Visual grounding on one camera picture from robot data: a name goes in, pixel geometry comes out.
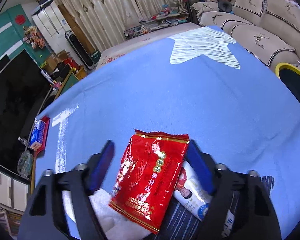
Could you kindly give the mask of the white cloth towel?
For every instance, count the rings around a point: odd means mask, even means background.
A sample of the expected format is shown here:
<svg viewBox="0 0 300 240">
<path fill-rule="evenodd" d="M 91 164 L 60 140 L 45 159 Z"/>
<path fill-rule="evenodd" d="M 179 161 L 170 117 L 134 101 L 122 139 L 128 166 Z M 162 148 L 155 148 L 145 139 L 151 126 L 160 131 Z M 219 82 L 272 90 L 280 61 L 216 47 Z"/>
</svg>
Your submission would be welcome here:
<svg viewBox="0 0 300 240">
<path fill-rule="evenodd" d="M 128 220 L 110 206 L 110 194 L 99 189 L 89 196 L 95 215 L 107 239 L 144 239 L 150 232 Z"/>
</svg>

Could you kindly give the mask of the red snack bag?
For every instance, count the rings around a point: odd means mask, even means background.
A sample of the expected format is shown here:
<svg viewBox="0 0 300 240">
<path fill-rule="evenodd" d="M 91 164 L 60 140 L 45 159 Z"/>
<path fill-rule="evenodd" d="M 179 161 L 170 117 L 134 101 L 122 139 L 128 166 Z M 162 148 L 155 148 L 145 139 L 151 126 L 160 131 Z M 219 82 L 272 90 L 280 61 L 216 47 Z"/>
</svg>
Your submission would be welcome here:
<svg viewBox="0 0 300 240">
<path fill-rule="evenodd" d="M 136 130 L 122 156 L 109 206 L 157 234 L 189 142 L 187 134 Z"/>
</svg>

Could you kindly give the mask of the yellow rim black trash bin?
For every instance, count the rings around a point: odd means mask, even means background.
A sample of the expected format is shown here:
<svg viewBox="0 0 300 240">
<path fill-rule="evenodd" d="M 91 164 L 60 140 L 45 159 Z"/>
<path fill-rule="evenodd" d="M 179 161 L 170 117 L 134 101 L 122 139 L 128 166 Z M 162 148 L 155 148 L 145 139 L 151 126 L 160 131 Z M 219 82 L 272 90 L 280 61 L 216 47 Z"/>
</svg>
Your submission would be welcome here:
<svg viewBox="0 0 300 240">
<path fill-rule="evenodd" d="M 300 68 L 282 62 L 276 65 L 275 75 L 285 84 L 300 103 Z"/>
</svg>

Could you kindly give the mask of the wooden tv cabinet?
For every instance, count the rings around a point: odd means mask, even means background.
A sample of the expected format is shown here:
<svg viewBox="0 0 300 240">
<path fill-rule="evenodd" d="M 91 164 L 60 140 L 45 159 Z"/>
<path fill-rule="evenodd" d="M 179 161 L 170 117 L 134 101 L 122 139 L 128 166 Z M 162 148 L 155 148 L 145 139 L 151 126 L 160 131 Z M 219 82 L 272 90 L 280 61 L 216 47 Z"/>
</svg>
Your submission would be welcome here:
<svg viewBox="0 0 300 240">
<path fill-rule="evenodd" d="M 35 122 L 36 119 L 34 119 L 30 134 Z M 11 207 L 19 211 L 24 211 L 27 203 L 27 192 L 29 188 L 26 184 L 14 180 L 11 176 L 9 176 L 7 174 L 8 171 L 9 170 L 4 167 L 2 168 L 2 170 L 0 170 L 0 203 L 4 206 Z"/>
</svg>

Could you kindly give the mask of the glass ashtray bowl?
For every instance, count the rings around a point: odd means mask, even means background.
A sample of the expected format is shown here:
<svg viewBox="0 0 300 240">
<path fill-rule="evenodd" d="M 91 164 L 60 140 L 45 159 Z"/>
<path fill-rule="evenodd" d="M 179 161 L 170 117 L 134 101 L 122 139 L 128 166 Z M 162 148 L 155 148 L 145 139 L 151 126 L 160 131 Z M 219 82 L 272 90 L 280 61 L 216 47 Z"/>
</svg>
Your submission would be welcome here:
<svg viewBox="0 0 300 240">
<path fill-rule="evenodd" d="M 33 154 L 29 150 L 25 150 L 21 154 L 18 160 L 18 164 L 17 164 L 18 174 L 21 177 L 26 178 L 32 174 L 32 167 L 33 167 Z"/>
</svg>

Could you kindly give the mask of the red tray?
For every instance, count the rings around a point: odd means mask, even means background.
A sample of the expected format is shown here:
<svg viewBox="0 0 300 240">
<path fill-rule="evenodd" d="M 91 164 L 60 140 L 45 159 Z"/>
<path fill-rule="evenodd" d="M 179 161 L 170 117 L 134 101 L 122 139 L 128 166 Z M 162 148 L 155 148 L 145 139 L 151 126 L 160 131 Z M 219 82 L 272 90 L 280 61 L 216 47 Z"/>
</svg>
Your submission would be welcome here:
<svg viewBox="0 0 300 240">
<path fill-rule="evenodd" d="M 43 121 L 45 123 L 45 127 L 44 127 L 44 130 L 42 132 L 42 134 L 43 134 L 42 145 L 34 151 L 34 156 L 35 157 L 37 157 L 38 154 L 41 153 L 45 149 L 46 140 L 47 140 L 47 133 L 48 133 L 49 124 L 50 124 L 50 118 L 47 117 L 47 116 L 44 116 L 43 118 L 41 118 L 41 121 Z"/>
</svg>

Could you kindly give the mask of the white magazine with portrait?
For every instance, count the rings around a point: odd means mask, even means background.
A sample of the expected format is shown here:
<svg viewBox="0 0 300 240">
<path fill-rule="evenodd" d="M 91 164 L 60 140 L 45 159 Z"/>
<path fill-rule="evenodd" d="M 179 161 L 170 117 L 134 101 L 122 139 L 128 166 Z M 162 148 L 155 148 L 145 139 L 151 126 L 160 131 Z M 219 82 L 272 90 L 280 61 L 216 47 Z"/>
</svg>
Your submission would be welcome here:
<svg viewBox="0 0 300 240">
<path fill-rule="evenodd" d="M 200 221 L 204 219 L 212 200 L 212 196 L 201 187 L 194 169 L 187 161 L 183 162 L 173 196 L 187 211 L 190 211 Z M 232 192 L 231 204 L 222 231 L 223 238 L 228 237 L 232 230 L 237 202 L 238 192 Z"/>
</svg>

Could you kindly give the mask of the blue tissue pack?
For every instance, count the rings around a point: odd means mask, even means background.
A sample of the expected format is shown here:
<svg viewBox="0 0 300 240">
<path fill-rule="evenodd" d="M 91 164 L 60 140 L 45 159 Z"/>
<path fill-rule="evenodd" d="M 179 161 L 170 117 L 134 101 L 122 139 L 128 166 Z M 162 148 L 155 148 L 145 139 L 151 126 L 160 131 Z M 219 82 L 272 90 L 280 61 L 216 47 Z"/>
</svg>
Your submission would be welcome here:
<svg viewBox="0 0 300 240">
<path fill-rule="evenodd" d="M 34 124 L 29 140 L 29 148 L 34 151 L 38 150 L 43 144 L 45 125 L 46 123 L 42 120 Z"/>
</svg>

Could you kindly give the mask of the black flat television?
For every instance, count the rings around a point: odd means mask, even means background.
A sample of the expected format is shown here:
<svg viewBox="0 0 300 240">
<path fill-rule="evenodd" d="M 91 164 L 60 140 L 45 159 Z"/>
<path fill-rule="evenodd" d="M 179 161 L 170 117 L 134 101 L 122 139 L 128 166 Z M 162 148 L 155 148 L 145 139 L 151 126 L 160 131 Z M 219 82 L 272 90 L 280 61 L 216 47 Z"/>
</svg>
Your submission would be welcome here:
<svg viewBox="0 0 300 240">
<path fill-rule="evenodd" d="M 51 86 L 23 50 L 0 71 L 0 165 L 17 172 L 33 122 Z"/>
</svg>

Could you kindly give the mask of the blue star tablecloth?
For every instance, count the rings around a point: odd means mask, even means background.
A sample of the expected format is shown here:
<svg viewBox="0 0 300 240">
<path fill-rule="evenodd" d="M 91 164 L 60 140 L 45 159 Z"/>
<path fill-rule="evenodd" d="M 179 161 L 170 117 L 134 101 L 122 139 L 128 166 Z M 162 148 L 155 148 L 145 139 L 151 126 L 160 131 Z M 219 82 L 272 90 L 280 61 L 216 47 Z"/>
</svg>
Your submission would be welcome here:
<svg viewBox="0 0 300 240">
<path fill-rule="evenodd" d="M 94 71 L 44 111 L 51 124 L 36 177 L 115 154 L 111 191 L 135 130 L 188 134 L 231 170 L 274 178 L 270 197 L 286 238 L 300 221 L 300 103 L 260 60 L 217 27 L 163 38 Z"/>
</svg>

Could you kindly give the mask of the black tower fan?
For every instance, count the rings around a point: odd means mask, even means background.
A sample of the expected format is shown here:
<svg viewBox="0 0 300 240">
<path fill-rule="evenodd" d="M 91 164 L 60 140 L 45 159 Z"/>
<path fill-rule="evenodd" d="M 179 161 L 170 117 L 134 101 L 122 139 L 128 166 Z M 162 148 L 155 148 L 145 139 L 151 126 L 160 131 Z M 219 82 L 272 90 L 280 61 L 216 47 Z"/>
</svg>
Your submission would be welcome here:
<svg viewBox="0 0 300 240">
<path fill-rule="evenodd" d="M 84 63 L 85 67 L 88 70 L 94 69 L 94 62 L 91 58 L 91 56 L 88 54 L 88 52 L 85 50 L 75 33 L 71 30 L 68 30 L 64 34 L 67 41 L 70 43 L 70 46 L 74 49 L 77 56 L 81 59 L 81 61 Z"/>
</svg>

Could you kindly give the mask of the floral floor mattress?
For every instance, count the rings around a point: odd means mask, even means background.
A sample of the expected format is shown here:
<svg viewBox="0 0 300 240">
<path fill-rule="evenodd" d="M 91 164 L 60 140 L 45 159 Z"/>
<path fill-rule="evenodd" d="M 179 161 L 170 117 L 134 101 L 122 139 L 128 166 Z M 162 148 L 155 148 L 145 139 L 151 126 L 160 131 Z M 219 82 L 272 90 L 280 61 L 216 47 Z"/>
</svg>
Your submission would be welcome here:
<svg viewBox="0 0 300 240">
<path fill-rule="evenodd" d="M 156 40 L 172 36 L 174 34 L 182 33 L 185 31 L 193 30 L 199 28 L 199 25 L 196 25 L 192 22 L 183 23 L 180 25 L 175 25 L 172 27 L 167 27 L 164 29 L 156 30 L 152 33 L 147 33 L 138 37 L 135 37 L 131 40 L 125 41 L 121 44 L 113 46 L 109 49 L 106 49 L 102 52 L 100 60 L 97 64 L 96 70 L 105 66 L 106 64 L 114 61 L 115 59 L 134 51 L 140 47 L 143 47 L 147 44 L 150 44 Z"/>
</svg>

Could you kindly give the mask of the white standing air conditioner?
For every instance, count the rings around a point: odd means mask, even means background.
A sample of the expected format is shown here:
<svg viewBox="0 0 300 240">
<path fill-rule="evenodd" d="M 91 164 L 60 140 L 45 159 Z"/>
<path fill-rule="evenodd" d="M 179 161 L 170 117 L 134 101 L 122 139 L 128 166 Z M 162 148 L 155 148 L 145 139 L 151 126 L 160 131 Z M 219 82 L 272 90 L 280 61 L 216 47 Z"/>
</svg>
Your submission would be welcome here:
<svg viewBox="0 0 300 240">
<path fill-rule="evenodd" d="M 66 51 L 71 56 L 74 55 L 70 43 L 65 38 L 65 33 L 71 28 L 54 0 L 40 0 L 32 19 L 55 54 Z"/>
</svg>

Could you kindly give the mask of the beige embroidered curtains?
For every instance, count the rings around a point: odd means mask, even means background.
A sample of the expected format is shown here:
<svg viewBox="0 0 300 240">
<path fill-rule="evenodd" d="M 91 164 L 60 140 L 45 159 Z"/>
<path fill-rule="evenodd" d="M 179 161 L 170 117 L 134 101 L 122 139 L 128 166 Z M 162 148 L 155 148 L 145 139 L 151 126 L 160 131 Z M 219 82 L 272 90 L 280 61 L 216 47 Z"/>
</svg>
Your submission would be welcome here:
<svg viewBox="0 0 300 240">
<path fill-rule="evenodd" d="M 149 20 L 165 5 L 185 10 L 182 0 L 54 0 L 62 5 L 93 48 L 104 51 L 125 41 L 124 31 Z"/>
</svg>

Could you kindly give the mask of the low glass toy shelf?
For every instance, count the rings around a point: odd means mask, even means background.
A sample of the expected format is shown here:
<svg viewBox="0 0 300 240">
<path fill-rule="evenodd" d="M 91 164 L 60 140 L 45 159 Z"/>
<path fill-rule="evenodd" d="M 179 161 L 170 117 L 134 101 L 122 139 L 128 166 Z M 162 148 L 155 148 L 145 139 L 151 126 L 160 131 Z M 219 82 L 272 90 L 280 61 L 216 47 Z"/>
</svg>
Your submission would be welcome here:
<svg viewBox="0 0 300 240">
<path fill-rule="evenodd" d="M 187 22 L 189 22 L 189 18 L 182 13 L 155 15 L 150 20 L 141 21 L 139 25 L 129 28 L 123 33 L 125 38 L 127 40 L 130 40 L 157 30 L 173 27 Z"/>
</svg>

